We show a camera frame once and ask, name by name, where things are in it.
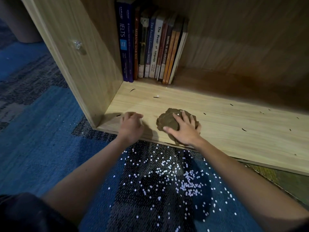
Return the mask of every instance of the blue book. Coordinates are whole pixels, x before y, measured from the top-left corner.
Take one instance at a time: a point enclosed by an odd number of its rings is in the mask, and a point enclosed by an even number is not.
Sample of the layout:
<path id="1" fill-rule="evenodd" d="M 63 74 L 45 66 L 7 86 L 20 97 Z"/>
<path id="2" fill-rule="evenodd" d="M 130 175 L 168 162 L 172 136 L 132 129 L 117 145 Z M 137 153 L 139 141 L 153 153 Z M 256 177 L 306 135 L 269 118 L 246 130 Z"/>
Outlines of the blue book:
<path id="1" fill-rule="evenodd" d="M 139 5 L 143 0 L 117 0 L 116 3 L 123 7 L 122 14 L 126 23 L 126 48 L 127 48 L 127 62 L 128 62 L 128 81 L 133 82 L 134 74 L 134 45 L 133 45 L 133 26 L 134 26 L 134 14 L 135 7 Z"/>
<path id="2" fill-rule="evenodd" d="M 149 20 L 149 30 L 148 30 L 148 40 L 147 40 L 147 48 L 145 53 L 145 78 L 149 77 L 149 71 L 150 71 L 150 61 L 151 61 L 151 52 L 152 52 L 152 45 L 153 45 L 153 38 L 155 33 L 155 23 L 157 16 L 159 14 L 160 10 L 157 10 L 151 19 Z"/>
<path id="3" fill-rule="evenodd" d="M 128 64 L 128 32 L 126 30 L 127 20 L 126 20 L 126 4 L 116 1 L 115 11 L 117 19 L 117 29 L 119 37 L 120 46 L 120 58 L 122 67 L 122 76 L 124 81 L 129 81 L 129 64 Z"/>

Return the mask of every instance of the person's right arm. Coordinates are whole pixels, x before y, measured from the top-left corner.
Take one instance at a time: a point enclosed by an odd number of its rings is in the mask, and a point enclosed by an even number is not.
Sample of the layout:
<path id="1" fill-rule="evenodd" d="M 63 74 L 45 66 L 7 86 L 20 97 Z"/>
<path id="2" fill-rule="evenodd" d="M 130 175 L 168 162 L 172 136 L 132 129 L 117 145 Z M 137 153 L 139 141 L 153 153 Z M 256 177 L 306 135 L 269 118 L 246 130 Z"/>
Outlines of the person's right arm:
<path id="1" fill-rule="evenodd" d="M 165 132 L 200 152 L 265 231 L 290 231 L 308 222 L 309 212 L 301 205 L 203 139 L 193 117 L 173 115 L 180 130 L 164 127 Z"/>

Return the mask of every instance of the row of books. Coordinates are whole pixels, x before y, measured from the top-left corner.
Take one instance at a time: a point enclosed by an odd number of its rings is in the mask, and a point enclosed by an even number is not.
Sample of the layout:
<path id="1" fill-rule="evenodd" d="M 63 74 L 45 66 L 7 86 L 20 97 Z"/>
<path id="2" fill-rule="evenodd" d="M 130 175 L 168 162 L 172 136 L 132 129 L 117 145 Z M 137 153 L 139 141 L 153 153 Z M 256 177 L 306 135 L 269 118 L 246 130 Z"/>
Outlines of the row of books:
<path id="1" fill-rule="evenodd" d="M 189 20 L 151 0 L 117 0 L 115 9 L 124 81 L 149 77 L 171 84 Z"/>

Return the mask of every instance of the kaplan logo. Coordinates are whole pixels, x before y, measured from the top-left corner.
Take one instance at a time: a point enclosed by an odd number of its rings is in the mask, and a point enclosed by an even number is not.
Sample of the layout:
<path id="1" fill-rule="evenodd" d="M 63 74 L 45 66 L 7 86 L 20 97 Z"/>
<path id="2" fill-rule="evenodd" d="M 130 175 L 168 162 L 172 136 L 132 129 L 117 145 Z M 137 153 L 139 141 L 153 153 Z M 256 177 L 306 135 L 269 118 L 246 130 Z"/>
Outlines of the kaplan logo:
<path id="1" fill-rule="evenodd" d="M 122 7 L 119 7 L 119 15 L 120 15 L 120 18 L 123 19 L 123 17 L 122 17 Z"/>

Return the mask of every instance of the orange book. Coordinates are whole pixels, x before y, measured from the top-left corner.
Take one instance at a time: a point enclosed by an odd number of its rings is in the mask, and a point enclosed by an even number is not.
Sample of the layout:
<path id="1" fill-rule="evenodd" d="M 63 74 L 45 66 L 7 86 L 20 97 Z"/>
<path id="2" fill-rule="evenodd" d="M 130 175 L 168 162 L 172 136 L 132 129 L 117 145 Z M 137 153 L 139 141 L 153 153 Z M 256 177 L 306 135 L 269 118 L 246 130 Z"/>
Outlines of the orange book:
<path id="1" fill-rule="evenodd" d="M 168 73 L 166 75 L 166 80 L 165 80 L 165 84 L 168 84 L 168 82 L 170 81 L 170 76 L 171 76 L 171 72 L 173 69 L 173 64 L 174 64 L 174 59 L 175 59 L 175 54 L 177 52 L 177 48 L 178 48 L 178 42 L 179 42 L 179 37 L 180 37 L 180 33 L 182 30 L 182 26 L 183 26 L 183 17 L 179 17 L 176 20 L 176 24 L 175 24 L 175 40 L 174 40 L 174 45 L 173 45 L 173 49 L 172 49 L 172 54 L 171 54 L 171 58 L 170 58 L 170 63 L 168 66 Z"/>
<path id="2" fill-rule="evenodd" d="M 171 55 L 172 55 L 172 50 L 173 50 L 172 45 L 174 45 L 175 36 L 176 36 L 176 31 L 173 30 L 172 35 L 171 35 L 171 40 L 170 40 L 170 47 L 168 47 L 168 55 L 166 57 L 166 66 L 165 66 L 165 70 L 164 70 L 164 76 L 163 76 L 162 84 L 165 84 L 166 76 L 168 75 L 168 67 L 170 65 L 170 60 L 171 60 Z"/>

